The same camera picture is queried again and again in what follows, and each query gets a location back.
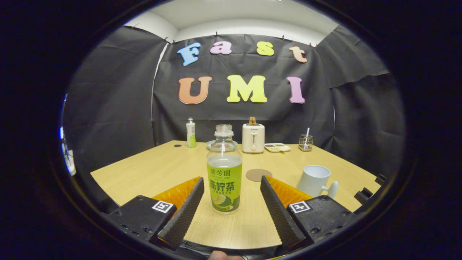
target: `wooden table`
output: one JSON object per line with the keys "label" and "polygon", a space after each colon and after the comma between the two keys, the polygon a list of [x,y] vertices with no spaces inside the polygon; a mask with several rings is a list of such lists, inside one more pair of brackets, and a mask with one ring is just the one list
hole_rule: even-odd
{"label": "wooden table", "polygon": [[260,182],[250,181],[245,173],[254,168],[266,169],[278,180],[293,187],[307,165],[322,165],[330,169],[327,182],[339,182],[335,200],[350,211],[361,204],[353,197],[366,187],[371,192],[379,189],[375,176],[318,147],[302,152],[296,144],[285,153],[243,155],[241,204],[232,215],[224,216],[212,209],[207,178],[205,143],[188,148],[185,141],[171,141],[128,157],[92,172],[96,182],[119,205],[137,195],[153,197],[164,190],[197,176],[204,177],[205,191],[191,226],[184,239],[218,248],[264,248],[280,245],[281,241],[260,192]]}

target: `white mug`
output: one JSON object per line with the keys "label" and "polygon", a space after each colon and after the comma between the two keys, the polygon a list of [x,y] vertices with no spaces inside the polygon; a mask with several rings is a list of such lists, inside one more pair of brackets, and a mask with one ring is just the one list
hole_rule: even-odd
{"label": "white mug", "polygon": [[339,183],[334,181],[329,188],[326,187],[330,176],[330,170],[319,165],[309,165],[303,169],[302,177],[297,184],[297,189],[314,197],[321,195],[322,191],[328,191],[327,196],[334,198],[339,188]]}

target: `white wall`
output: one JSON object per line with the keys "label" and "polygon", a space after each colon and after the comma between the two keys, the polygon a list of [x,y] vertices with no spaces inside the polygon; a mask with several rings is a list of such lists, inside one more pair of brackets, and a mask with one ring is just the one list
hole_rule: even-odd
{"label": "white wall", "polygon": [[167,40],[169,42],[172,42],[172,40],[179,42],[194,37],[215,35],[215,32],[218,32],[218,34],[267,35],[278,38],[284,35],[285,39],[305,44],[311,43],[312,45],[319,44],[326,37],[322,33],[297,25],[261,19],[221,20],[178,30],[169,21],[152,12],[145,12],[125,25],[136,26],[137,28],[152,32],[161,38],[168,37]]}
{"label": "white wall", "polygon": [[204,23],[180,30],[174,37],[178,42],[194,37],[218,34],[257,34],[293,40],[305,44],[318,44],[326,37],[319,32],[297,25],[260,19],[232,19]]}
{"label": "white wall", "polygon": [[175,39],[175,35],[178,33],[178,29],[173,24],[152,12],[145,12],[125,25],[136,26],[136,28],[152,32],[161,38],[168,37],[169,42]]}

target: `green label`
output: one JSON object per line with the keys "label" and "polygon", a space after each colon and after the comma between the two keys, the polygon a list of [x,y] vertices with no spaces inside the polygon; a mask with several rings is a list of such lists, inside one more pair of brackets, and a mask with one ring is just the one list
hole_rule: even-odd
{"label": "green label", "polygon": [[196,136],[192,135],[189,137],[189,147],[196,147]]}
{"label": "green label", "polygon": [[207,171],[212,206],[222,212],[236,210],[241,196],[242,163],[231,168],[207,164]]}

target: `black bracket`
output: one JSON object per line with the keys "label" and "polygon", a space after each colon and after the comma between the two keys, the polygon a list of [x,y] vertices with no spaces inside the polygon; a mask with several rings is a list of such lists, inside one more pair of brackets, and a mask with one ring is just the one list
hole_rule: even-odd
{"label": "black bracket", "polygon": [[385,184],[385,181],[387,180],[387,177],[379,174],[375,180],[375,182],[377,182],[380,186],[382,186],[383,184]]}
{"label": "black bracket", "polygon": [[362,191],[360,192],[357,192],[355,195],[354,195],[354,198],[357,199],[361,205],[364,205],[364,203],[366,203],[366,201],[372,197],[372,192],[370,190],[368,190],[367,188],[363,188]]}

